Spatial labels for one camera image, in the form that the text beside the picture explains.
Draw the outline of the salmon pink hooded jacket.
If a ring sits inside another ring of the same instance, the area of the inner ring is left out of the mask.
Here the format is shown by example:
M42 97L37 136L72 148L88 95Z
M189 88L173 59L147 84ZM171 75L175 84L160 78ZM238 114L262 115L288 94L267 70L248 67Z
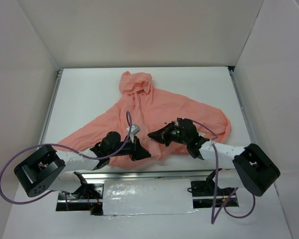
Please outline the salmon pink hooded jacket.
M128 126L126 112L129 111L132 122L141 129L138 133L141 145L149 151L151 158L132 161L128 156L116 156L110 159L109 165L132 169L150 160L163 161L170 155L188 155L184 145L173 142L165 147L148 137L148 133L177 118L188 118L204 124L207 128L200 126L198 130L209 139L217 134L217 142L220 143L224 143L231 132L231 123L220 109L155 88L151 74L131 74L126 71L122 74L119 90L122 96L114 106L62 139L59 144L84 151L100 142L110 131L125 135Z

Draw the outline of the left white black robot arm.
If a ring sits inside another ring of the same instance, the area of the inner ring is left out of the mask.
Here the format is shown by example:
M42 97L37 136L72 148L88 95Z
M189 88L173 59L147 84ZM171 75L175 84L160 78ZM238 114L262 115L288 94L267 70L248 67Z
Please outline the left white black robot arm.
M150 158L137 136L130 134L121 141L116 131L81 152L55 150L51 144L40 147L14 168L14 174L27 196L36 197L58 181L59 174L78 170L97 170L109 164L113 156L127 156L131 161Z

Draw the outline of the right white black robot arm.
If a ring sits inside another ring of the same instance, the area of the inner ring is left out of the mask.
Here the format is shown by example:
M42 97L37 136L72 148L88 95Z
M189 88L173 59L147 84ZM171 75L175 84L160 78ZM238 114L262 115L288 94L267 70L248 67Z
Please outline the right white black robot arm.
M240 185L258 197L280 177L278 167L257 144L231 146L217 143L216 134L212 134L212 139L201 136L195 123L191 119L178 118L163 128L150 132L148 137L166 147L173 142L185 145L193 158L217 159L219 163L232 165L238 173Z

